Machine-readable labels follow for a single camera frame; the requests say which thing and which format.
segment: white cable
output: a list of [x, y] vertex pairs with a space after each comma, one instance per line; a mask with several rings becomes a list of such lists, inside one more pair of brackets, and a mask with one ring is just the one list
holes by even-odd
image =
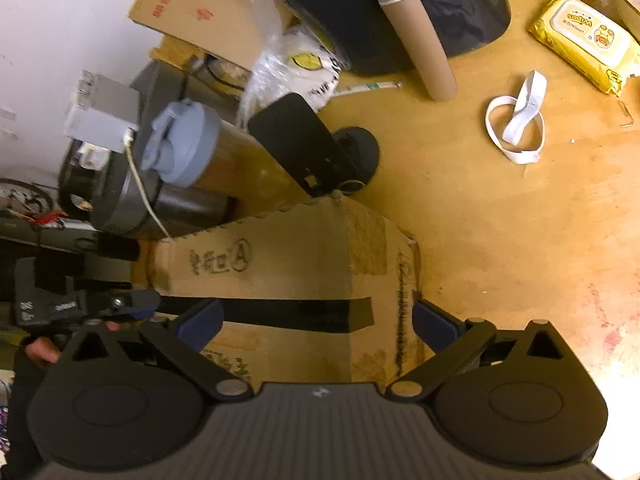
[[167, 238], [171, 238], [169, 231], [167, 231], [162, 222], [154, 212], [151, 204], [149, 203], [149, 199], [146, 197], [145, 186], [142, 184], [142, 179], [140, 179], [140, 175], [138, 174], [138, 170], [136, 169], [136, 165], [133, 162], [133, 156], [131, 155], [131, 143], [133, 142], [133, 130], [127, 130], [127, 134], [124, 137], [124, 151], [127, 153], [127, 160], [129, 161], [129, 167], [131, 168], [131, 173], [133, 174], [133, 178], [136, 181], [136, 185], [138, 186], [138, 190], [140, 192], [140, 197], [142, 198], [142, 202], [145, 204], [146, 210], [149, 211], [151, 218], [156, 221], [160, 230], [164, 233], [164, 236]]

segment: dark gray appliance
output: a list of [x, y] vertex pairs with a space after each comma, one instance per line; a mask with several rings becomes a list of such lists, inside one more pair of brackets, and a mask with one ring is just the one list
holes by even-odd
[[[333, 43], [348, 68], [382, 75], [412, 62], [377, 0], [286, 0]], [[508, 28], [507, 0], [421, 0], [446, 54], [456, 56], [499, 38]]]

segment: person's hand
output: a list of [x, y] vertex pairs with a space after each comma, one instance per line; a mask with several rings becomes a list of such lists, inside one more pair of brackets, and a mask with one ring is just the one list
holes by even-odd
[[[120, 329], [120, 325], [113, 321], [106, 321], [105, 325], [109, 330], [115, 332]], [[53, 341], [47, 337], [39, 337], [35, 341], [24, 347], [24, 353], [27, 357], [38, 366], [47, 363], [53, 364], [60, 357], [60, 350], [53, 344]]]

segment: metal screw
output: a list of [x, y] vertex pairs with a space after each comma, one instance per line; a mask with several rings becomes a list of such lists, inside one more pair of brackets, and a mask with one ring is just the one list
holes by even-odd
[[220, 395], [235, 397], [245, 394], [249, 390], [249, 385], [240, 379], [224, 379], [216, 384], [216, 390]]
[[422, 393], [422, 386], [415, 381], [398, 381], [391, 385], [391, 393], [398, 397], [417, 397]]

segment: yellow wipes package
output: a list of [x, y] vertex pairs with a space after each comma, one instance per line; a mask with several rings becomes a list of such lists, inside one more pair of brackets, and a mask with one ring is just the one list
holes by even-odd
[[624, 28], [580, 0], [551, 0], [529, 31], [604, 93], [622, 93], [640, 73], [640, 46]]

